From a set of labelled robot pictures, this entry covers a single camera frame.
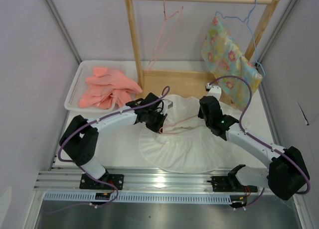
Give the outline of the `white skirt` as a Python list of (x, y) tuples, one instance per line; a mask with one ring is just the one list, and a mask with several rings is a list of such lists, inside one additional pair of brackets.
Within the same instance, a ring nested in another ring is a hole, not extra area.
[[(199, 99), (169, 95), (173, 102), (167, 111), (163, 125), (175, 124), (197, 115)], [(143, 128), (139, 137), (139, 148), (146, 161), (169, 172), (201, 174), (217, 170), (229, 163), (243, 149), (215, 136), (206, 127), (204, 120), (195, 117), (175, 127), (166, 128), (159, 134)]]

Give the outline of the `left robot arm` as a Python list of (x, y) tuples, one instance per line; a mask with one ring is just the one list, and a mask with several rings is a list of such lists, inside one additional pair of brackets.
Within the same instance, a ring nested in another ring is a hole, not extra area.
[(128, 102), (117, 111), (92, 121), (77, 115), (59, 141), (59, 160), (62, 160), (61, 151), (66, 152), (71, 162), (90, 178), (91, 184), (103, 189), (110, 184), (110, 174), (95, 156), (98, 140), (108, 133), (137, 123), (144, 123), (147, 129), (158, 133), (172, 106), (173, 102), (164, 96), (149, 93), (144, 99)]

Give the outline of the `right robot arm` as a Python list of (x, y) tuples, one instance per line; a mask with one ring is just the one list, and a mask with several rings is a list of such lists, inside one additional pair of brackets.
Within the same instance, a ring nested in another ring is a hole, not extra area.
[(244, 186), (268, 188), (285, 201), (310, 191), (310, 175), (297, 148), (263, 142), (258, 135), (244, 130), (239, 120), (223, 114), (214, 96), (204, 96), (199, 105), (199, 118), (215, 136), (241, 147), (264, 164), (264, 168), (240, 164), (229, 171), (227, 184), (231, 190), (239, 191)]

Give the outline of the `floral patterned skirt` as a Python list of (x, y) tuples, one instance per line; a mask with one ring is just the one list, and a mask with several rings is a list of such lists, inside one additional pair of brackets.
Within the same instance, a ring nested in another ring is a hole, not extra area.
[(263, 76), (247, 60), (218, 17), (214, 17), (205, 36), (201, 56), (215, 78), (233, 75), (246, 81), (230, 77), (218, 81), (234, 107), (243, 111), (250, 99), (250, 94), (255, 93)]

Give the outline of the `pink clothes hanger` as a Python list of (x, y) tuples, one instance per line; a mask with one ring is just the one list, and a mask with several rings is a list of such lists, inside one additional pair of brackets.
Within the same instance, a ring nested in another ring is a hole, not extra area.
[(166, 10), (166, 0), (163, 0), (163, 24), (157, 38), (152, 57), (150, 58), (145, 72), (149, 73), (154, 67), (155, 63), (159, 60), (173, 35), (175, 34), (179, 25), (181, 16), (183, 14), (184, 7), (181, 6), (177, 11), (172, 14), (168, 14)]

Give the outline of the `wooden clothes rack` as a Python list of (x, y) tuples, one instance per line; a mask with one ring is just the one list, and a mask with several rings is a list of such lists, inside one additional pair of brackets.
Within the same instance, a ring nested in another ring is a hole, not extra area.
[[(219, 11), (221, 4), (228, 8), (243, 5), (244, 8), (254, 6), (255, 0), (166, 0), (168, 14), (184, 7), (179, 25), (167, 48), (149, 73), (145, 68), (152, 57), (153, 50), (163, 24), (163, 0), (125, 0), (129, 29), (133, 45), (138, 84), (143, 90), (140, 97), (148, 93), (158, 94), (165, 86), (170, 92), (184, 98), (200, 98), (205, 95), (205, 85), (215, 79), (208, 70), (202, 56), (201, 47), (205, 36)], [(253, 33), (256, 43), (260, 42), (266, 27), (272, 18), (280, 0), (257, 0), (257, 6), (265, 7)], [(249, 30), (244, 37), (250, 37), (245, 43), (239, 38), (239, 29), (243, 24), (237, 19), (222, 19), (230, 35), (235, 39), (241, 52), (251, 61), (255, 58), (252, 35)]]

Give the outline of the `pink garment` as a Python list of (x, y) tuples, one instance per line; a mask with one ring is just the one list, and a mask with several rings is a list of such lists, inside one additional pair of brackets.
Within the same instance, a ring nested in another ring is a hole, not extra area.
[(96, 107), (110, 110), (123, 107), (132, 100), (132, 94), (143, 92), (137, 82), (123, 71), (110, 67), (94, 67), (93, 75), (86, 78), (88, 88), (79, 100), (80, 108)]

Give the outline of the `aluminium frame rail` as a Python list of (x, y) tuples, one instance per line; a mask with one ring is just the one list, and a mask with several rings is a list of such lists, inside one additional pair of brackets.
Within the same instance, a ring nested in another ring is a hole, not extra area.
[[(231, 169), (221, 168), (203, 174), (178, 174), (158, 168), (110, 167), (111, 174), (123, 174), (121, 193), (213, 193), (207, 181), (212, 176), (224, 176)], [(72, 165), (54, 166), (38, 173), (33, 189), (35, 191), (81, 191), (79, 188), (83, 172)]]

